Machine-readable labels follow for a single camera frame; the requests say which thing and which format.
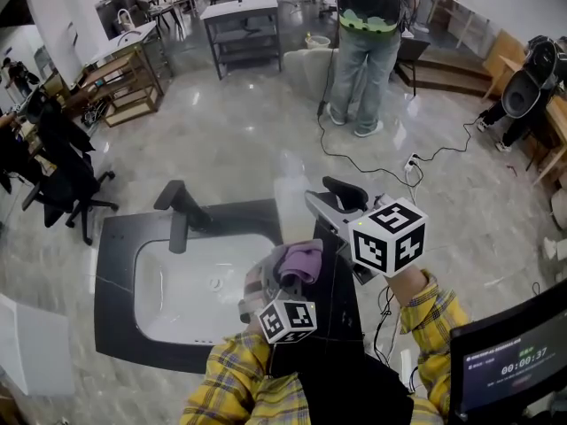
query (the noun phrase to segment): computer monitor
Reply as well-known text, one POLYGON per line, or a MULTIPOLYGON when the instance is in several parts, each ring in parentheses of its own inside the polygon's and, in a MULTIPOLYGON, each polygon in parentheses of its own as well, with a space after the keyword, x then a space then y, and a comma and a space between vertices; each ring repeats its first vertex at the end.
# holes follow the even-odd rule
POLYGON ((565 385, 567 281, 451 332, 449 423, 510 423, 565 385))

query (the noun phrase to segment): white sink basin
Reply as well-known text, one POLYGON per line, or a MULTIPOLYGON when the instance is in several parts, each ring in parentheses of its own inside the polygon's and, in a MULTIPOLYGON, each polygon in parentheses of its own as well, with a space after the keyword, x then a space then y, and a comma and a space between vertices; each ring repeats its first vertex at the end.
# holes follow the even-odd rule
POLYGON ((190 239, 179 255, 169 241, 146 244, 136 257, 138 327, 152 340, 178 344, 218 344, 241 332, 245 276, 273 248, 261 235, 190 239))

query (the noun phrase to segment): timer display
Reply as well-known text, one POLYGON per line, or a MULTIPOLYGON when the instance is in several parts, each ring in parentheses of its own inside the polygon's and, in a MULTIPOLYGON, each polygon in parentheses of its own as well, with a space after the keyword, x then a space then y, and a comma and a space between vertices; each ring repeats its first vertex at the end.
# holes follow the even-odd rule
POLYGON ((460 410, 516 395, 567 367, 567 313, 537 328, 463 358, 460 410))

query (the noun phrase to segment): yellow plaid shirt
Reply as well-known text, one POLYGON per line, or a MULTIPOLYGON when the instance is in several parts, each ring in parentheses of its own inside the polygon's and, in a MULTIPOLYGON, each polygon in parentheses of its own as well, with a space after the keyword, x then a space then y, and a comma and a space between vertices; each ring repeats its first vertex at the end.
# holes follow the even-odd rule
MULTIPOLYGON (((421 348, 418 372, 428 398, 413 396, 412 425, 443 424, 449 412, 449 331, 469 322, 452 291, 433 275, 425 290, 401 310, 401 332, 412 332, 421 348)), ((266 377, 269 346, 244 332, 215 346, 206 377, 187 402, 181 425, 203 423, 309 424, 309 408, 297 375, 266 377)))

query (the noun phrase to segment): wooden stairs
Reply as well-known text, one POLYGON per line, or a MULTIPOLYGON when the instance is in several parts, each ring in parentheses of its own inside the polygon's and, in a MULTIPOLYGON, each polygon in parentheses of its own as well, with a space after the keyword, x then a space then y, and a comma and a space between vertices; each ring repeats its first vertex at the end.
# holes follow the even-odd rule
MULTIPOLYGON (((411 66, 399 63, 395 71, 406 85, 413 88, 411 66)), ((430 46, 416 61, 416 87, 419 89, 439 89, 483 97, 491 84, 492 76, 482 66, 480 58, 454 50, 430 46)))

